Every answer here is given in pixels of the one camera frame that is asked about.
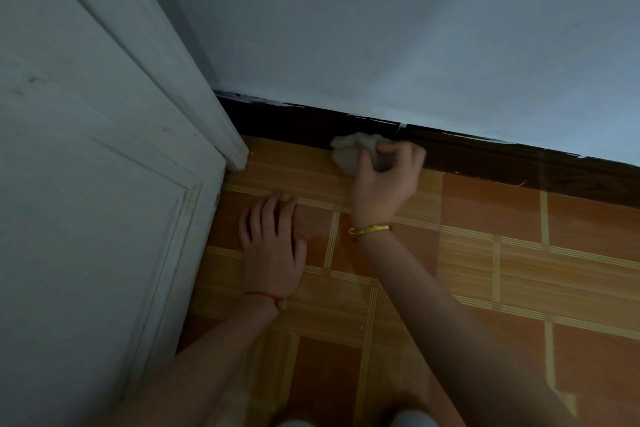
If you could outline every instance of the orange floor tile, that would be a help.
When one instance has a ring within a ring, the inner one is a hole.
[[[300,197],[305,274],[244,359],[210,425],[376,425],[398,402],[463,425],[374,271],[348,237],[351,180],[327,151],[246,138],[229,174],[179,349],[241,298],[241,209]],[[585,426],[640,424],[640,210],[424,169],[394,233],[442,286],[548,382]]]

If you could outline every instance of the white door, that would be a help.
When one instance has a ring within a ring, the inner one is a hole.
[[[76,425],[175,352],[225,161],[76,0],[0,0],[0,423]]]

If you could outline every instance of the baseboard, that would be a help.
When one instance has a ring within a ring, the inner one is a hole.
[[[379,133],[426,148],[429,169],[640,208],[640,167],[634,165],[321,108],[276,105],[246,95],[216,94],[243,135],[330,149],[336,135]]]

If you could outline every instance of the white wall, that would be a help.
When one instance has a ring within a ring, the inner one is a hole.
[[[173,2],[216,89],[640,165],[640,0]]]

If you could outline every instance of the left hand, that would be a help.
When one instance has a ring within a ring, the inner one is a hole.
[[[269,197],[261,197],[251,211],[245,208],[240,215],[244,292],[289,297],[296,290],[305,270],[307,242],[293,238],[291,233],[296,199],[289,198],[276,223],[275,209],[280,196],[276,192]]]

